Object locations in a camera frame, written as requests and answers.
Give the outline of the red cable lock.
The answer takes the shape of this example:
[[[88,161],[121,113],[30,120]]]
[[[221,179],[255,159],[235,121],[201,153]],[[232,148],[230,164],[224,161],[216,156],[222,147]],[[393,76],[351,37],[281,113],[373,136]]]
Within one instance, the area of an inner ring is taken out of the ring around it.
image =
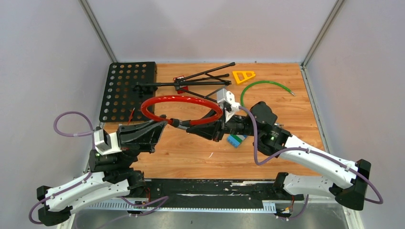
[[[210,109],[213,113],[209,116],[200,118],[200,119],[192,119],[192,120],[185,120],[181,121],[179,119],[173,119],[169,117],[159,116],[154,114],[152,111],[149,110],[150,107],[155,105],[164,104],[166,107],[171,105],[177,105],[179,108],[193,108],[195,106],[203,106],[207,109]],[[195,126],[195,125],[204,125],[213,123],[218,121],[222,118],[224,111],[223,109],[216,103],[211,102],[206,99],[198,98],[198,97],[190,97],[184,95],[162,95],[156,96],[150,99],[147,99],[141,104],[140,111],[142,114],[153,121],[161,122],[165,121],[171,126],[179,127],[179,126]]]

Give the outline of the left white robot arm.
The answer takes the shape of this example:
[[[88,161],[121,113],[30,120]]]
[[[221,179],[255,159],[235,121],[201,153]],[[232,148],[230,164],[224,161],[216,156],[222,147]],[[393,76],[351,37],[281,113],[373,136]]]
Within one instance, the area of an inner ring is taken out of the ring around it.
[[[58,187],[37,188],[38,220],[34,224],[54,226],[72,214],[95,203],[117,197],[141,197],[146,192],[142,171],[131,165],[140,153],[154,153],[166,121],[149,120],[136,125],[121,125],[108,133],[98,128],[93,133],[94,147],[89,153],[89,172]]]

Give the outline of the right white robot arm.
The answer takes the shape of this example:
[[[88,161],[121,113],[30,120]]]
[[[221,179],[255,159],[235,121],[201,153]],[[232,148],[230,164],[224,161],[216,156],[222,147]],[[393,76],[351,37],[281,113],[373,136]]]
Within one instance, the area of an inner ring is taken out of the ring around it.
[[[273,194],[278,199],[289,195],[310,194],[335,199],[346,208],[361,211],[367,201],[366,191],[371,186],[371,163],[342,159],[313,147],[276,124],[277,115],[263,101],[256,103],[246,116],[235,115],[228,122],[217,120],[194,125],[187,133],[208,140],[220,141],[224,134],[253,136],[254,162],[261,166],[273,158],[289,160],[317,173],[298,176],[278,173]]]

